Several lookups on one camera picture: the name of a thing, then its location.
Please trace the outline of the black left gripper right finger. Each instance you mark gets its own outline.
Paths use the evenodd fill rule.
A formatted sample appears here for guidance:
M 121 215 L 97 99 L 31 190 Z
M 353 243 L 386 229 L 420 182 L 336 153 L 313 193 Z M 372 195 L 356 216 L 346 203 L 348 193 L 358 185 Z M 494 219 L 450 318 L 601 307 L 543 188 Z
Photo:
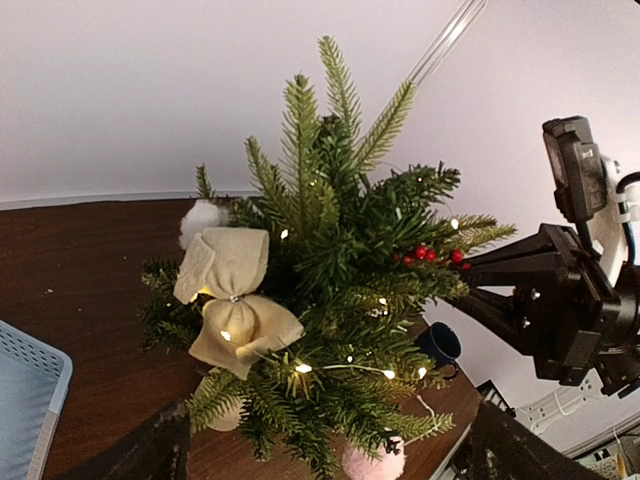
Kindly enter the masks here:
M 471 479 L 602 479 L 556 451 L 491 402 L 479 405 L 469 441 Z

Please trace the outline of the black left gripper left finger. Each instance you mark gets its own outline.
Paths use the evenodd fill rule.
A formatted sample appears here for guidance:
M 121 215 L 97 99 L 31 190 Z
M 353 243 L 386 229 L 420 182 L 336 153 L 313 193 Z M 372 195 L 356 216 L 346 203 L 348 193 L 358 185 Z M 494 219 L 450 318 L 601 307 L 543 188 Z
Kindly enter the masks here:
M 60 479 L 187 479 L 190 443 L 186 402 L 172 402 Z

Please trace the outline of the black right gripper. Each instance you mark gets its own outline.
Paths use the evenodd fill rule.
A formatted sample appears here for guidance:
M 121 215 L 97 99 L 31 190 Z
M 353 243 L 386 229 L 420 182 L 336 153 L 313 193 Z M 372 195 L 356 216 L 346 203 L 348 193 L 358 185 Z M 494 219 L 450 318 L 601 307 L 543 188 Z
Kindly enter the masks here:
M 610 282 L 571 228 L 551 224 L 468 263 L 460 278 L 472 287 L 441 300 L 534 357 L 539 378 L 576 386 L 595 370 L 606 396 L 639 389 L 638 265 L 624 262 Z M 504 296 L 480 286 L 515 288 Z

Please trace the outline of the dark berry sprig ornament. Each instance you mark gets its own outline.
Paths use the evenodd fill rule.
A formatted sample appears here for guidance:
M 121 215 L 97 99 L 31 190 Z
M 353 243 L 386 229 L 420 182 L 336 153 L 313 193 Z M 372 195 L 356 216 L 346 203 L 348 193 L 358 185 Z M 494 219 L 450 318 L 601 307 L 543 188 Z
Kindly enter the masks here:
M 471 261 L 465 257 L 465 253 L 460 249 L 442 253 L 425 244 L 420 244 L 410 251 L 394 253 L 392 260 L 394 263 L 401 263 L 409 267 L 432 264 L 462 271 L 472 267 Z

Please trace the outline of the pink pompom ornament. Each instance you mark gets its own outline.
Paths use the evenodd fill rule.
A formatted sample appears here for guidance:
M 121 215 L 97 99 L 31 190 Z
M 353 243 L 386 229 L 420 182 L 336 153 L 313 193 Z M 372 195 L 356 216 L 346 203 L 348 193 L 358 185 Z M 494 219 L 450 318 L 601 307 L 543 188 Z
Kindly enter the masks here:
M 430 422 L 430 428 L 427 432 L 420 436 L 410 437 L 408 440 L 403 439 L 401 436 L 393 435 L 391 437 L 391 449 L 387 450 L 387 447 L 382 445 L 375 455 L 369 455 L 363 449 L 353 444 L 348 444 L 342 455 L 342 469 L 349 479 L 398 479 L 404 473 L 406 463 L 405 448 L 407 446 L 434 435 L 445 433 L 452 428 L 451 416 L 437 414 L 421 395 L 417 395 L 416 400 L 427 413 L 426 419 Z

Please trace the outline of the small green christmas tree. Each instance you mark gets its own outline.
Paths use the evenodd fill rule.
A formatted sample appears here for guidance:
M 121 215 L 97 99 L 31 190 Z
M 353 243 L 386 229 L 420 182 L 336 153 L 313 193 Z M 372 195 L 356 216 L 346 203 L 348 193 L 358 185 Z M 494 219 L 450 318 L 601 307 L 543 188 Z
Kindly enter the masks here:
M 425 244 L 442 253 L 460 249 L 468 259 L 516 229 L 489 214 L 439 214 L 460 182 L 454 168 L 415 164 L 372 181 L 416 88 L 402 82 L 364 128 L 338 43 L 324 36 L 318 49 L 328 110 L 320 112 L 306 75 L 287 81 L 282 158 L 270 160 L 254 137 L 245 142 L 257 194 L 222 202 L 204 167 L 196 179 L 197 200 L 228 209 L 224 227 L 268 232 L 268 266 L 257 294 L 288 309 L 304 327 L 299 340 L 252 365 L 242 380 L 234 430 L 250 442 L 256 459 L 269 459 L 283 445 L 315 477 L 331 479 L 339 467 L 337 438 L 375 455 L 382 445 L 391 449 L 393 435 L 425 434 L 427 413 L 406 413 L 403 401 L 446 383 L 442 369 L 414 344 L 415 329 L 428 303 L 465 295 L 468 285 L 460 270 L 409 267 L 394 263 L 393 254 Z M 139 308 L 146 349 L 189 354 L 201 331 L 202 307 L 211 297 L 200 294 L 183 304 L 174 296 L 182 252 L 180 260 L 152 259 L 143 266 L 151 292 Z M 196 360 L 204 365 L 202 380 L 214 366 Z

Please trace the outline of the beige fabric bow ornament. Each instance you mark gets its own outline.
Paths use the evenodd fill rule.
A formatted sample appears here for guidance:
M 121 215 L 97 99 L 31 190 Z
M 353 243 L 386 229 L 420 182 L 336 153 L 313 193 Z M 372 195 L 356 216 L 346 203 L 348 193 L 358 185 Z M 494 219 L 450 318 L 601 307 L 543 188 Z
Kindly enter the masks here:
M 211 297 L 202 307 L 201 331 L 189 354 L 241 380 L 263 356 L 303 336 L 293 313 L 257 294 L 268 256 L 265 230 L 207 228 L 187 248 L 174 286 L 183 304 L 200 294 Z

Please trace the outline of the white fluffy ornament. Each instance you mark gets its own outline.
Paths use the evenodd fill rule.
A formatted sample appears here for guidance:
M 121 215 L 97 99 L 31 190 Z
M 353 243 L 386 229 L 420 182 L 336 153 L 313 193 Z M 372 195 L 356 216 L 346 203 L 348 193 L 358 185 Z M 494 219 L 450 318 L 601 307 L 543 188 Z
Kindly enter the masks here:
M 187 250 L 197 233 L 207 228 L 224 227 L 229 222 L 229 211 L 211 201 L 199 199 L 180 222 L 179 245 Z

